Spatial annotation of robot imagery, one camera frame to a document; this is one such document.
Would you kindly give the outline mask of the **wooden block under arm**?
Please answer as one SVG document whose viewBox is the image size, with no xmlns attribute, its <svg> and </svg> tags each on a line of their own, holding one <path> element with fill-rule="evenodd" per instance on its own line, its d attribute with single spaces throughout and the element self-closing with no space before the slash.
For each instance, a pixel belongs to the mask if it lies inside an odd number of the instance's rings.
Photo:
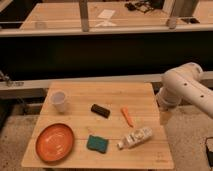
<svg viewBox="0 0 213 171">
<path fill-rule="evenodd" d="M 160 124 L 166 125 L 169 119 L 171 118 L 172 114 L 170 111 L 161 111 L 160 112 Z"/>
</svg>

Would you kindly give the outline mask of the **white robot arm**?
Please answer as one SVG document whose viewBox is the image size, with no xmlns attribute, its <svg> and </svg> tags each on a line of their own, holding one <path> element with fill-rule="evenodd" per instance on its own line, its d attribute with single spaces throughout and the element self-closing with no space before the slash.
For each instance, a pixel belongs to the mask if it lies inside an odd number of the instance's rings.
<svg viewBox="0 0 213 171">
<path fill-rule="evenodd" d="M 200 83 L 201 66 L 194 62 L 172 68 L 162 75 L 162 84 L 156 95 L 164 110 L 176 108 L 182 99 L 193 104 L 213 119 L 213 91 Z"/>
</svg>

